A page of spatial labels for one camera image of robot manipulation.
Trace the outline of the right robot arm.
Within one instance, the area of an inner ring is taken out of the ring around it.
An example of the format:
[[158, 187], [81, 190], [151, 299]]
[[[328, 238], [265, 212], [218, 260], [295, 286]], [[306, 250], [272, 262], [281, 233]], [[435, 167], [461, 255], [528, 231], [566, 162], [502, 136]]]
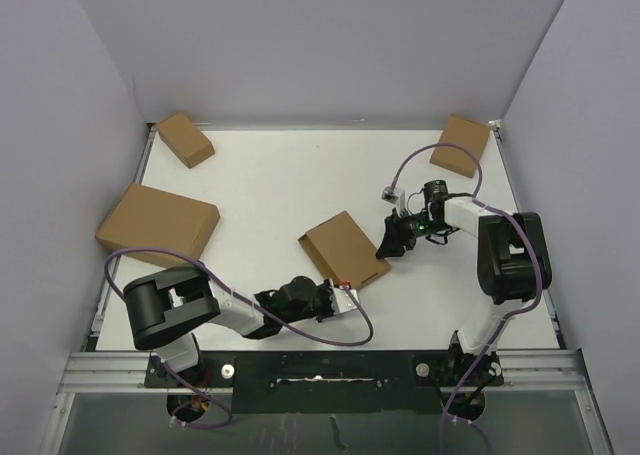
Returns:
[[426, 183], [421, 193], [424, 207], [412, 213], [402, 189], [383, 190], [382, 199], [394, 208], [384, 219], [376, 257], [402, 257], [420, 238], [444, 246], [451, 235], [463, 232], [476, 240], [476, 276], [484, 297], [452, 337], [459, 350], [444, 360], [446, 375], [464, 384], [480, 372], [478, 357], [495, 351], [509, 320], [531, 311], [551, 283], [543, 225], [534, 212], [506, 212], [468, 193], [451, 193], [443, 180]]

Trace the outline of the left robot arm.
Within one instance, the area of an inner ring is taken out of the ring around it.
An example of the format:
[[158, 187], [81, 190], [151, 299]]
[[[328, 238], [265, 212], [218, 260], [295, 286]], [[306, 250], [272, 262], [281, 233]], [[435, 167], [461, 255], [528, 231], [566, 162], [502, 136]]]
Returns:
[[178, 266], [130, 282], [124, 288], [134, 346], [155, 352], [169, 376], [182, 386], [203, 373], [194, 330], [205, 323], [230, 329], [246, 339], [274, 336], [282, 324], [341, 315], [355, 308], [349, 294], [329, 280], [317, 285], [299, 276], [277, 290], [260, 292], [246, 303], [215, 296], [210, 279], [195, 267]]

